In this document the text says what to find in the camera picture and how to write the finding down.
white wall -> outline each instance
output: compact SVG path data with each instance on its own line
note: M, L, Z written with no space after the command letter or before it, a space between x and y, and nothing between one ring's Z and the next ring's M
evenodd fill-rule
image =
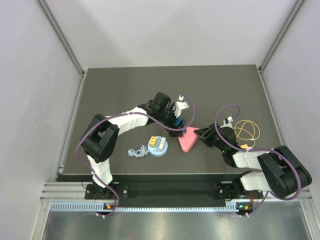
M46 0L82 68L262 63L296 0Z
M320 212L320 1L308 0L265 70L289 147L311 173Z
M26 240L80 79L35 0L0 1L0 233Z

pink object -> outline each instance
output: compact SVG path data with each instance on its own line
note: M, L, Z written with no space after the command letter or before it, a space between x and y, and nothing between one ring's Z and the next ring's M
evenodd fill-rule
M186 133L183 136L178 137L182 151L185 153L189 152L191 147L195 144L198 139L198 136L194 133L194 130L198 130L196 127L187 127Z

